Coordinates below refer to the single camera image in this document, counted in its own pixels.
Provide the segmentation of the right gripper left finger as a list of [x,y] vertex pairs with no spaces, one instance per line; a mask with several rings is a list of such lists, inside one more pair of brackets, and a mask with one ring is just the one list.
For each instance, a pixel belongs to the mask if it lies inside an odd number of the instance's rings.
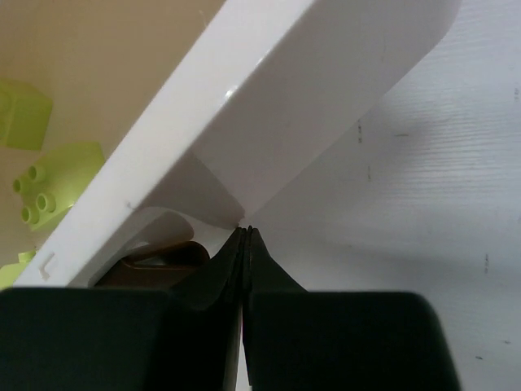
[[245,235],[167,289],[4,290],[2,389],[234,389]]

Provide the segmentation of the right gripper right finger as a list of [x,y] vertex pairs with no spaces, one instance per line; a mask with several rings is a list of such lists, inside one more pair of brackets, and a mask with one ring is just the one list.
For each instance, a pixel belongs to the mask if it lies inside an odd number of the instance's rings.
[[458,390],[440,320],[414,292],[310,292],[245,244],[245,357],[255,390]]

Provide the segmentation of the brown top drawer tab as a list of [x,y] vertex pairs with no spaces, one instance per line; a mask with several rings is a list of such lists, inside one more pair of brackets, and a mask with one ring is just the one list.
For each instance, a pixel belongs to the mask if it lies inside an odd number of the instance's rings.
[[194,241],[149,248],[121,258],[96,288],[171,288],[210,260]]

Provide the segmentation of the white top drawer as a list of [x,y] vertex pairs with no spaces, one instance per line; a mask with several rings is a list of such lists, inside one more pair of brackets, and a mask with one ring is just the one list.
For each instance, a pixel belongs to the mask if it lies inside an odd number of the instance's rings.
[[[458,1],[4,1],[1,77],[52,99],[40,151],[1,145],[1,262],[18,286],[89,286],[146,246],[230,232],[315,161],[446,35]],[[13,180],[100,144],[56,228]]]

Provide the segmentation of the small lime lego brick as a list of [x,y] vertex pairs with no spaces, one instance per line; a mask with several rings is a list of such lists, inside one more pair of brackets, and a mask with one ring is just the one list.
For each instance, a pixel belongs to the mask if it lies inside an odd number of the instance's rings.
[[40,151],[53,101],[28,83],[1,79],[1,145]]

